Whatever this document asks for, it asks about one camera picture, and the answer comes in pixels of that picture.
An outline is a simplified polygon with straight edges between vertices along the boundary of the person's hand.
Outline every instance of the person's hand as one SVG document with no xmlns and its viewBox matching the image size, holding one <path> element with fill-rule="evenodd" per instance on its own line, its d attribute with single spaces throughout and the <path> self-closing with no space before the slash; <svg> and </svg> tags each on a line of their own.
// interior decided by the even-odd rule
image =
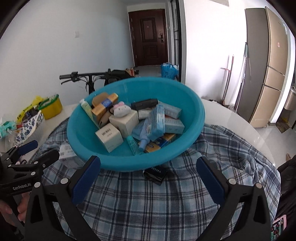
<svg viewBox="0 0 296 241">
<path fill-rule="evenodd" d="M 30 194 L 28 192 L 22 194 L 22 200 L 19 206 L 17 207 L 17 210 L 19 212 L 19 215 L 17 216 L 17 218 L 20 221 L 25 222 L 29 199 L 30 199 Z M 0 200 L 0 212 L 4 217 L 4 219 L 6 220 L 6 222 L 15 226 L 14 222 L 9 217 L 9 215 L 12 214 L 12 209 L 8 206 L 7 203 L 5 203 L 2 200 Z"/>
<path fill-rule="evenodd" d="M 8 206 L 8 204 L 6 202 L 4 202 L 2 200 L 0 200 L 0 212 L 6 222 L 15 226 L 14 222 L 9 217 L 9 214 L 12 214 L 12 209 Z"/>
<path fill-rule="evenodd" d="M 29 199 L 30 199 L 30 193 L 29 192 L 22 193 L 22 200 L 21 200 L 19 206 L 17 207 L 17 210 L 20 213 L 17 216 L 17 218 L 20 221 L 25 222 L 25 220 L 26 220 L 26 213 L 27 213 Z"/>
</svg>

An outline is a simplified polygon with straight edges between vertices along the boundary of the door handle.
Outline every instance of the door handle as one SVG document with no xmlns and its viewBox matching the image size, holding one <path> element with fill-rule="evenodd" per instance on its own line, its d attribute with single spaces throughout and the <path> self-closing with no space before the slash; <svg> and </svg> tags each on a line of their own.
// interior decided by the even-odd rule
<svg viewBox="0 0 296 241">
<path fill-rule="evenodd" d="M 161 42 L 163 43 L 163 34 L 160 34 L 160 38 L 161 39 Z"/>
</svg>

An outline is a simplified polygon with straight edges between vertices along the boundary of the blue plastic bag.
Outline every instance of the blue plastic bag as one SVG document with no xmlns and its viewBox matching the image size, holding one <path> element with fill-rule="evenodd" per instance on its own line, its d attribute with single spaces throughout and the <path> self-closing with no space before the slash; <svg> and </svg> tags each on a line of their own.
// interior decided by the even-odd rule
<svg viewBox="0 0 296 241">
<path fill-rule="evenodd" d="M 162 64 L 161 77 L 174 80 L 179 71 L 172 64 Z"/>
</svg>

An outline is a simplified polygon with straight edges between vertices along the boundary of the gold refrigerator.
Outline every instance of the gold refrigerator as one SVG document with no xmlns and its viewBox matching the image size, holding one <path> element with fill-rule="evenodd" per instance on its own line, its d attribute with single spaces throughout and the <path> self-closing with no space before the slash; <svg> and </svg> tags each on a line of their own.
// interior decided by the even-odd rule
<svg viewBox="0 0 296 241">
<path fill-rule="evenodd" d="M 288 62 L 287 29 L 269 8 L 246 9 L 248 61 L 237 113 L 264 127 L 274 112 Z"/>
</svg>

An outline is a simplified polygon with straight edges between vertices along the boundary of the blue checkered fabric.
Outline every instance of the blue checkered fabric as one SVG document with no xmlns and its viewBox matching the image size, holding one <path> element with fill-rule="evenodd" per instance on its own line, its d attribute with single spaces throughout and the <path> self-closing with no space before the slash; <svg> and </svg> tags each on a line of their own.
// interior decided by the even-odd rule
<svg viewBox="0 0 296 241">
<path fill-rule="evenodd" d="M 49 149 L 59 150 L 67 141 L 67 120 L 49 136 L 32 160 Z M 271 221 L 279 195 L 280 175 L 267 158 L 243 138 L 221 126 L 204 126 L 195 143 L 162 167 L 168 175 L 161 186 L 143 177 L 142 171 L 122 173 L 101 170 L 83 203 L 77 207 L 101 240 L 196 240 L 219 209 L 196 171 L 196 160 L 206 156 L 239 184 L 260 182 L 267 197 Z M 57 161 L 44 171 L 43 184 L 70 178 L 75 170 Z M 65 233 L 73 234 L 57 204 L 57 216 Z M 223 238 L 233 230 L 242 206 Z"/>
</svg>

